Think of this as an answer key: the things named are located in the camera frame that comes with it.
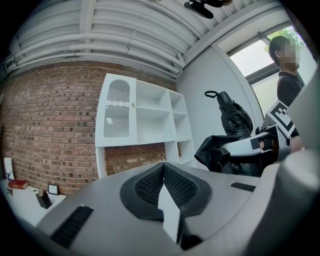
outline black shirt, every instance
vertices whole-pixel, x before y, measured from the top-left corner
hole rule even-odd
[[[279,101],[283,102],[288,107],[303,87],[304,84],[299,81],[296,75],[287,72],[279,72],[277,97]]]

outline person's ear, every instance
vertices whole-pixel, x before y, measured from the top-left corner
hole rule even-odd
[[[279,51],[279,50],[275,50],[275,51],[274,51],[274,55],[275,55],[277,58],[281,58],[281,56],[280,56],[280,51]]]

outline white cabinet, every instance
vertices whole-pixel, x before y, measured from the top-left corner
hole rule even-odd
[[[104,147],[161,142],[167,161],[196,166],[183,95],[132,77],[106,74],[95,124],[99,177],[107,175]]]

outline window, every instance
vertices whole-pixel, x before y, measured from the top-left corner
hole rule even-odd
[[[317,64],[309,49],[292,26],[287,26],[276,31],[273,30],[272,33],[267,35],[258,33],[256,42],[231,55],[232,61],[252,86],[263,115],[278,100],[277,85],[280,69],[274,64],[268,53],[269,41],[276,36],[284,36],[294,40],[299,46],[300,68],[298,69],[298,77],[305,84],[310,82],[317,69]]]

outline black ceiling camera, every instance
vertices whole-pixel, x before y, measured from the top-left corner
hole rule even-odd
[[[211,11],[205,8],[205,4],[216,8],[220,8],[223,6],[222,2],[219,0],[200,0],[200,2],[196,0],[191,0],[189,2],[185,2],[184,7],[202,17],[212,19],[214,15]]]

